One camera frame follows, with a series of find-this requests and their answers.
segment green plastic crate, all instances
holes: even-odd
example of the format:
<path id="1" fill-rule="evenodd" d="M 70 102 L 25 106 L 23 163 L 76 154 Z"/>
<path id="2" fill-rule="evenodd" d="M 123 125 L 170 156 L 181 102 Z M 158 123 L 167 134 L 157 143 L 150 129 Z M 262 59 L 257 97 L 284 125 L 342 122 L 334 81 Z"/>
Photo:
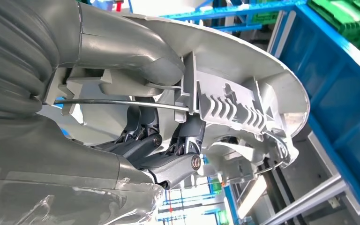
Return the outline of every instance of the green plastic crate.
<path id="1" fill-rule="evenodd" d="M 360 49 L 360 0 L 309 0 L 308 5 Z"/>
<path id="2" fill-rule="evenodd" d="M 257 3 L 265 3 L 265 2 L 272 2 L 278 0 L 257 0 Z M 253 15 L 252 22 L 253 23 L 261 23 L 263 25 L 266 24 L 274 24 L 277 21 L 278 12 L 273 13 L 259 13 Z"/>

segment light fixture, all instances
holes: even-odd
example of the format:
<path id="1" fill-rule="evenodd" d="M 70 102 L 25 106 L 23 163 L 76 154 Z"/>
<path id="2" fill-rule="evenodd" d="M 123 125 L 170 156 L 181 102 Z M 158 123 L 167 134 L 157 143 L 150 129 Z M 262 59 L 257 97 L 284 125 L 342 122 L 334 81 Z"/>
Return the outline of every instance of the light fixture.
<path id="1" fill-rule="evenodd" d="M 267 184 L 263 176 L 257 178 L 256 183 L 250 189 L 246 198 L 243 200 L 241 206 L 238 208 L 238 216 L 242 219 L 250 211 L 257 200 L 267 189 Z"/>

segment curved plastic panel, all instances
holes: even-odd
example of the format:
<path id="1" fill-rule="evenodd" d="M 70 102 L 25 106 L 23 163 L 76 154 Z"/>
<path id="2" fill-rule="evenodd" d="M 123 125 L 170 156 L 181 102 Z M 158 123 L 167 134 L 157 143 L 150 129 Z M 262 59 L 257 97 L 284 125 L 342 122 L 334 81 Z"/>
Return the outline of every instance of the curved plastic panel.
<path id="1" fill-rule="evenodd" d="M 145 223 L 158 212 L 163 193 L 159 185 L 129 178 L 9 172 L 0 179 L 0 225 Z"/>

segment gray pipe elbow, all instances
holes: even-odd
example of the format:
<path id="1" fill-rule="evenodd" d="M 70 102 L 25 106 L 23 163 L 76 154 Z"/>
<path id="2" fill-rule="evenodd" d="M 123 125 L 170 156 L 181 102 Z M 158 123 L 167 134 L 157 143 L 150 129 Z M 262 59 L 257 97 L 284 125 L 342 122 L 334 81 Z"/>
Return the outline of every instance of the gray pipe elbow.
<path id="1" fill-rule="evenodd" d="M 173 85 L 183 76 L 176 52 L 134 21 L 74 0 L 23 2 L 53 36 L 58 67 L 125 69 L 160 85 Z"/>
<path id="2" fill-rule="evenodd" d="M 78 66 L 126 69 L 160 85 L 174 85 L 182 78 L 185 67 L 180 57 L 156 33 L 114 13 L 80 5 Z"/>

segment bolt head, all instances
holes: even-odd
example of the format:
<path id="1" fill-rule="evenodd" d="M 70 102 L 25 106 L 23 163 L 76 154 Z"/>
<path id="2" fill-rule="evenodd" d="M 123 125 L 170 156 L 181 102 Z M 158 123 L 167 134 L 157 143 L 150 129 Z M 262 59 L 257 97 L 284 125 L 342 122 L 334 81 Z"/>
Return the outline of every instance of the bolt head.
<path id="1" fill-rule="evenodd" d="M 201 167 L 201 158 L 199 155 L 194 155 L 191 160 L 191 166 L 194 170 L 198 170 Z"/>
<path id="2" fill-rule="evenodd" d="M 153 142 L 155 147 L 159 147 L 162 144 L 162 137 L 160 135 L 154 137 Z"/>

